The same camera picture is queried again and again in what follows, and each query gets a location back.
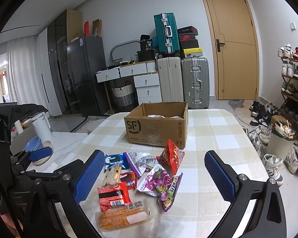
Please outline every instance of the white wall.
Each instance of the white wall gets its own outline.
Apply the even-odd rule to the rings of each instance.
[[[214,64],[211,35],[202,0],[86,0],[75,10],[83,13],[83,21],[100,18],[102,38],[107,66],[110,50],[117,44],[139,39],[141,34],[155,30],[153,16],[162,12],[173,12],[177,27],[194,26],[198,29],[197,39],[209,61],[210,95],[214,95]]]
[[[257,16],[262,45],[261,97],[276,106],[281,106],[282,61],[277,57],[277,50],[286,43],[290,43],[293,50],[298,47],[298,15],[285,0],[251,2]],[[291,31],[291,22],[295,23],[296,31]]]

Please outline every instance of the ceiling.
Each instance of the ceiling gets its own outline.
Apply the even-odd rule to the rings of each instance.
[[[40,34],[65,9],[85,0],[25,0],[0,33],[0,43]]]

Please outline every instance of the beige suitcase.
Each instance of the beige suitcase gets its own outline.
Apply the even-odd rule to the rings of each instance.
[[[157,60],[162,102],[183,102],[180,57]]]

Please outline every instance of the blue snack package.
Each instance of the blue snack package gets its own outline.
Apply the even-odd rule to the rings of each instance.
[[[107,168],[120,164],[122,167],[122,170],[129,169],[128,161],[124,154],[114,154],[114,155],[105,155],[105,171]]]

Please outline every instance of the bolt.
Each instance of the bolt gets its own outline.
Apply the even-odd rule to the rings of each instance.
[[[70,178],[71,178],[71,175],[69,175],[69,174],[63,175],[63,177],[62,177],[62,179],[63,179],[64,181],[67,181],[67,180],[69,180]]]
[[[269,182],[270,182],[271,184],[275,184],[275,183],[276,183],[276,180],[275,180],[274,178],[269,178]]]
[[[245,174],[239,175],[239,178],[243,181],[247,180],[247,176]]]
[[[41,179],[40,178],[37,178],[34,180],[34,184],[39,184],[41,182]]]

